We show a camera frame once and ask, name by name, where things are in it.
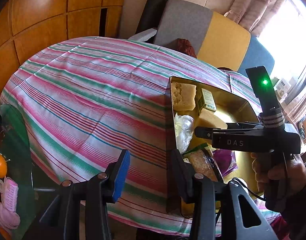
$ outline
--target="hand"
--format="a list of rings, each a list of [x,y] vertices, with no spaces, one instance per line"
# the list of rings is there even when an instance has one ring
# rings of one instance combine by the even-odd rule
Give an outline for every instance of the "hand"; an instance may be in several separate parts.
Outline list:
[[[252,168],[255,171],[255,179],[259,192],[264,191],[264,186],[269,180],[280,180],[285,178],[284,163],[280,163],[270,169],[268,172],[261,172],[261,165],[257,160],[257,153],[251,153],[253,161]],[[301,191],[306,185],[306,168],[302,158],[294,155],[294,159],[287,162],[287,176],[289,178],[288,195],[294,195]]]

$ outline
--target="bread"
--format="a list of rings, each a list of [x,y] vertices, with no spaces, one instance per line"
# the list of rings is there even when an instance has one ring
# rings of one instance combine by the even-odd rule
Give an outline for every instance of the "bread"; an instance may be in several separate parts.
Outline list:
[[[175,111],[191,111],[195,108],[196,86],[171,83],[172,104]]]
[[[188,159],[192,164],[195,172],[204,174],[212,181],[218,181],[218,178],[216,177],[212,165],[210,164],[209,160],[207,159],[207,157],[205,156],[202,150],[197,150],[196,152],[192,152],[188,156]]]
[[[196,126],[227,129],[227,124],[224,121],[205,108],[200,111],[200,116],[195,119]]]

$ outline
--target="screw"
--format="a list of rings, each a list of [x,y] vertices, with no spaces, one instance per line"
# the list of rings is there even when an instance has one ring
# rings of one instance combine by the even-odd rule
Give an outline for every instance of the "screw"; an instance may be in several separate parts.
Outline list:
[[[62,182],[62,185],[63,185],[64,187],[68,187],[68,186],[70,186],[71,184],[72,184],[72,182],[71,182],[70,180],[68,180],[68,179]]]
[[[194,174],[194,177],[195,177],[196,179],[203,179],[203,178],[204,178],[204,175],[203,175],[202,173],[195,173],[195,174]]]
[[[101,172],[101,173],[97,174],[97,177],[99,179],[106,179],[108,177],[108,175],[105,172]]]

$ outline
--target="window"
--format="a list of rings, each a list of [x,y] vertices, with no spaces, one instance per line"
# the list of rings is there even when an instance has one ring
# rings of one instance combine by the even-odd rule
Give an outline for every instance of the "window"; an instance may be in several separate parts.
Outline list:
[[[290,0],[281,6],[258,40],[275,59],[271,78],[285,78],[294,84],[306,66],[306,18]]]

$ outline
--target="plastic bag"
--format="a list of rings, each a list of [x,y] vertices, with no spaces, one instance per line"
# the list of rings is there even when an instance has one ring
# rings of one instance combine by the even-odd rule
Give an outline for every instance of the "plastic bag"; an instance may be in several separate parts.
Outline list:
[[[177,149],[181,154],[186,152],[194,131],[194,118],[189,115],[174,116],[174,127]]]
[[[232,150],[215,150],[213,151],[213,159],[216,161],[223,177],[238,169],[235,152]]]

